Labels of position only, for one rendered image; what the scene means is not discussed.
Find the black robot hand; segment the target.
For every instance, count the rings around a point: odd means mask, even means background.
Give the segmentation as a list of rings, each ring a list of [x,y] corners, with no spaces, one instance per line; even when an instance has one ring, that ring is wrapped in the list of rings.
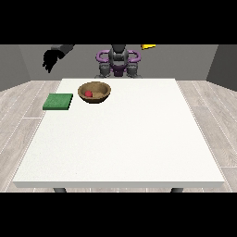
[[[62,59],[64,56],[65,54],[59,50],[47,50],[43,57],[43,67],[51,72],[58,59]]]

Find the green square pad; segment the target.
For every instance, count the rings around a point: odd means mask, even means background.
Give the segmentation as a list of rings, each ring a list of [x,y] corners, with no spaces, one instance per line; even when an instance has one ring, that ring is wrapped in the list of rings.
[[[44,102],[43,110],[68,110],[73,94],[49,94]]]

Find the brown wooden bowl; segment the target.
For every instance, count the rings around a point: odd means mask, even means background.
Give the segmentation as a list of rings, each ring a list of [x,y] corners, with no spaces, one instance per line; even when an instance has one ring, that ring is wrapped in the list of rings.
[[[86,91],[91,91],[93,96],[89,97],[85,95]],[[78,88],[79,97],[89,104],[100,104],[104,102],[111,93],[111,87],[101,81],[90,81],[82,84]]]

